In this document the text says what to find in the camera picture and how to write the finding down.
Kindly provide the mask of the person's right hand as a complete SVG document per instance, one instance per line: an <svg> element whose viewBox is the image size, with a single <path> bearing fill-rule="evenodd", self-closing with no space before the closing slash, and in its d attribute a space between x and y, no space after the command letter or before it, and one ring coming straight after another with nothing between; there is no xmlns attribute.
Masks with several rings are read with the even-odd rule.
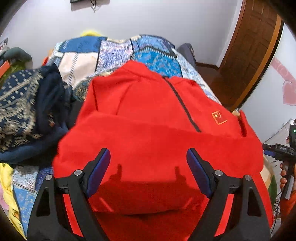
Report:
<svg viewBox="0 0 296 241"><path fill-rule="evenodd" d="M285 187L286 183L287 183L287 178L286 178L286 175L287 175L287 168L286 166L288 166L288 162L285 161L283 163L281 163L280 165L280 168L281 168L281 179L280 179L280 189L281 191L283 190L283 188ZM293 184L293 188L292 188L292 193L295 192L295 181L294 181L294 184Z"/></svg>

